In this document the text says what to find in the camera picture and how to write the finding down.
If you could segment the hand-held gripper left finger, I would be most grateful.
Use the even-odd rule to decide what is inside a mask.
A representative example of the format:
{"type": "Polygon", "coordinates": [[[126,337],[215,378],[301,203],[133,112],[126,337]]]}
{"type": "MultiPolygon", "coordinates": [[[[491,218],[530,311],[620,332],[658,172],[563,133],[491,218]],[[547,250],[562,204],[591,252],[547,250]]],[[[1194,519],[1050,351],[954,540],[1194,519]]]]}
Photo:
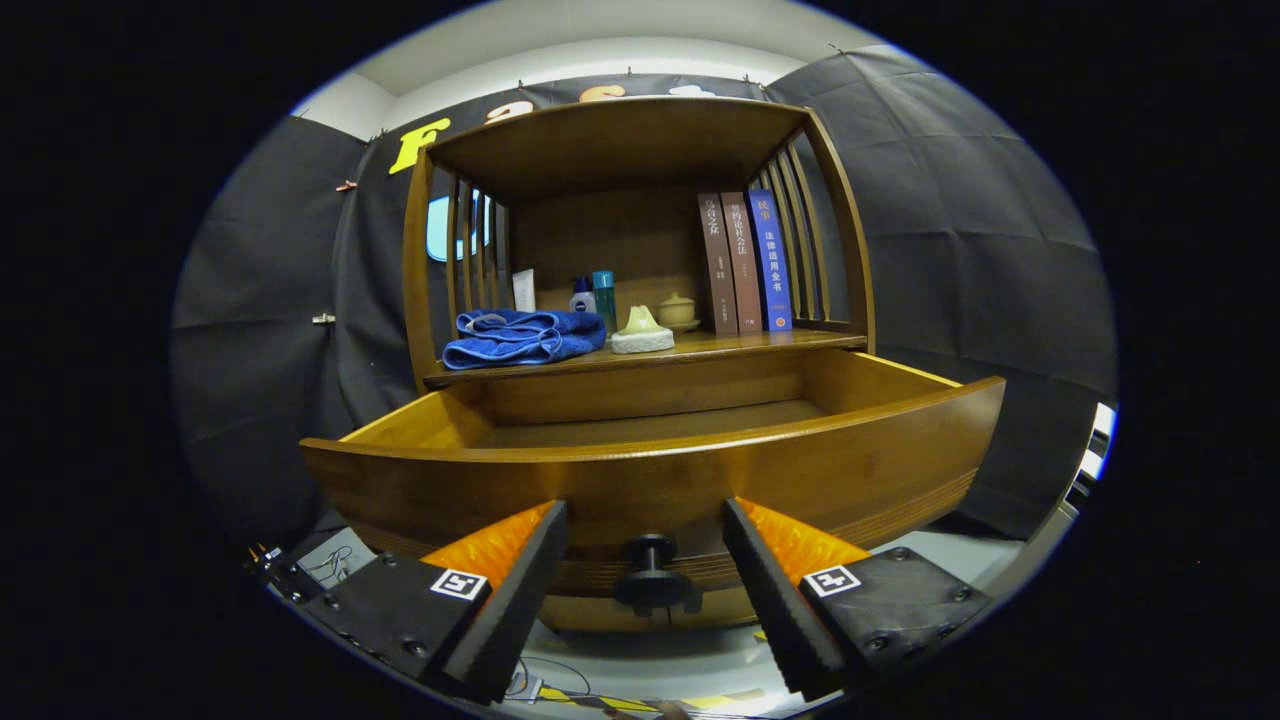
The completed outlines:
{"type": "Polygon", "coordinates": [[[499,702],[568,543],[567,503],[544,502],[420,559],[383,553],[303,611],[421,685],[499,702]]]}

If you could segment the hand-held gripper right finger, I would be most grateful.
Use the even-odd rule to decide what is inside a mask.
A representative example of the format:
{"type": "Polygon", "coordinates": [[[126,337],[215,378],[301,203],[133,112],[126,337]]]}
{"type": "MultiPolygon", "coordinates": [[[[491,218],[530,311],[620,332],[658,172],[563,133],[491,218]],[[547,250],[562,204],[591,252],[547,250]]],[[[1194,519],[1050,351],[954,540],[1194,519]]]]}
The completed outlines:
{"type": "Polygon", "coordinates": [[[745,498],[722,518],[783,682],[809,701],[936,656],[993,603],[908,547],[872,553],[745,498]]]}

